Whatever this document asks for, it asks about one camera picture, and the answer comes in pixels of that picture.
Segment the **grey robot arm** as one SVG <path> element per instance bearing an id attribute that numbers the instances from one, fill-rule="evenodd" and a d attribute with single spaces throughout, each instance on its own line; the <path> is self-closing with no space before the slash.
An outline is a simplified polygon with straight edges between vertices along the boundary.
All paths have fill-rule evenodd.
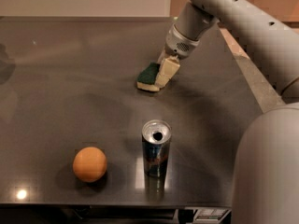
<path id="1" fill-rule="evenodd" d="M 190 56 L 214 20 L 244 53 L 236 58 L 259 77 L 278 103 L 254 120 L 238 146 L 232 224 L 299 224 L 299 34 L 247 0 L 190 0 L 171 27 L 158 60 L 163 86 Z"/>

